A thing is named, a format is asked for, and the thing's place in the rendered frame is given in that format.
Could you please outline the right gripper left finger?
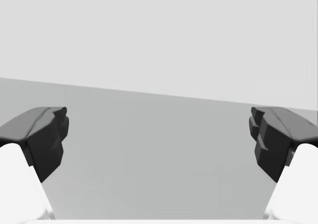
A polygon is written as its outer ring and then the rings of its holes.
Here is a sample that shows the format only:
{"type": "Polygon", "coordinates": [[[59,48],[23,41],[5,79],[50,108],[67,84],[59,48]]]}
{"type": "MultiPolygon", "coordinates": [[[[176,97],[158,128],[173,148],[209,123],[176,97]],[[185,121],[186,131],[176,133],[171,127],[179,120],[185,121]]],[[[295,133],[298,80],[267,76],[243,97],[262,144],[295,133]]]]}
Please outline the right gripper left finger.
{"type": "Polygon", "coordinates": [[[60,166],[66,107],[36,107],[0,125],[0,221],[53,220],[42,183],[60,166]]]}

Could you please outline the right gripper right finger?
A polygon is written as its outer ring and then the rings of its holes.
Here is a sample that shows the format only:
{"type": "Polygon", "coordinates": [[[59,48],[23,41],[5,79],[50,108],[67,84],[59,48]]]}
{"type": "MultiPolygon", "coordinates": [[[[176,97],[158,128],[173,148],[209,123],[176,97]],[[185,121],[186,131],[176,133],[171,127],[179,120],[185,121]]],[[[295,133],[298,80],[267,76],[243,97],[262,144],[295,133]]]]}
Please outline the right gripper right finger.
{"type": "Polygon", "coordinates": [[[265,220],[318,221],[318,126],[282,107],[252,107],[258,166],[276,183],[265,220]]]}

